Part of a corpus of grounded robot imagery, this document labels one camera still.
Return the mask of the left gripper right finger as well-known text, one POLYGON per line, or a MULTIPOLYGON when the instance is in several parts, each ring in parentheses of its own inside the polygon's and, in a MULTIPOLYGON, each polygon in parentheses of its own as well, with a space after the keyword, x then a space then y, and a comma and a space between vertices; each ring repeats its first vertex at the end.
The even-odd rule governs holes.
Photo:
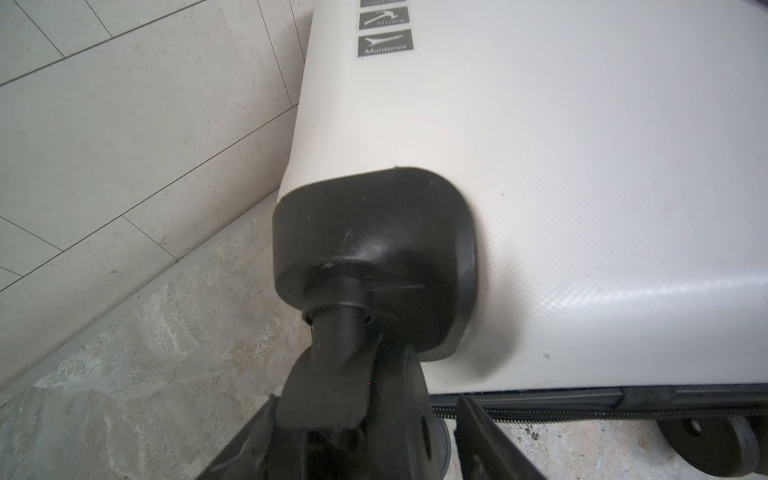
POLYGON ((454 438, 463 479, 546 479, 486 411, 464 395, 456 406, 454 438))

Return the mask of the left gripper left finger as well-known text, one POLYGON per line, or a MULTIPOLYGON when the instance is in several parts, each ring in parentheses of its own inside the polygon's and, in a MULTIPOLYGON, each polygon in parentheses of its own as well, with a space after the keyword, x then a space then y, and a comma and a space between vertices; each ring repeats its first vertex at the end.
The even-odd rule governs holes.
POLYGON ((197 480, 266 479, 267 459, 276 428, 279 397, 271 395, 259 411, 198 475, 197 480))

